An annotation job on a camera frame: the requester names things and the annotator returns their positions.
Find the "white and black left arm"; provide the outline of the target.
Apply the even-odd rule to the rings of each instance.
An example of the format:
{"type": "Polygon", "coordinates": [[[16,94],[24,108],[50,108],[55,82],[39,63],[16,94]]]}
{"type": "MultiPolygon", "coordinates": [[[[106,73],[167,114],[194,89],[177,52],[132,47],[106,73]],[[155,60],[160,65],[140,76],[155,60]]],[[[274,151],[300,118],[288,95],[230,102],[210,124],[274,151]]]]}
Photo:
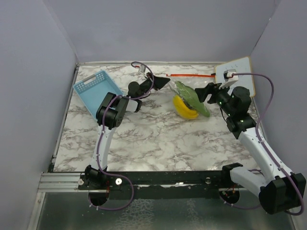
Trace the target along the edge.
{"type": "Polygon", "coordinates": [[[87,89],[79,96],[89,112],[95,116],[98,124],[98,136],[94,154],[84,175],[78,181],[79,189],[87,187],[101,189],[107,184],[110,176],[107,171],[107,158],[112,137],[121,124],[124,114],[138,112],[142,106],[142,98],[149,95],[152,89],[158,91],[170,82],[169,78],[146,74],[146,80],[139,84],[136,81],[128,85],[128,94],[123,92],[113,80],[103,72],[103,81],[94,84],[94,89],[87,89]]]}

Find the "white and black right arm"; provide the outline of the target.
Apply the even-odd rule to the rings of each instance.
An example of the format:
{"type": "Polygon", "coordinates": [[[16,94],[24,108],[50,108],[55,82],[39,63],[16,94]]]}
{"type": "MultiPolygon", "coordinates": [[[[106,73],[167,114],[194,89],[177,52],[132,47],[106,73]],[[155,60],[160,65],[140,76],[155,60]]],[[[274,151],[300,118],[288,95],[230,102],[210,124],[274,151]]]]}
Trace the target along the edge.
{"type": "Polygon", "coordinates": [[[227,114],[227,127],[250,152],[262,177],[255,175],[240,163],[222,168],[221,184],[232,187],[239,184],[258,197],[260,205],[269,214],[288,212],[300,207],[304,209],[303,195],[306,179],[301,173],[295,174],[278,158],[260,133],[259,125],[248,113],[251,104],[250,92],[242,86],[235,87],[231,94],[219,83],[209,83],[204,88],[196,88],[200,102],[217,104],[227,114]]]}

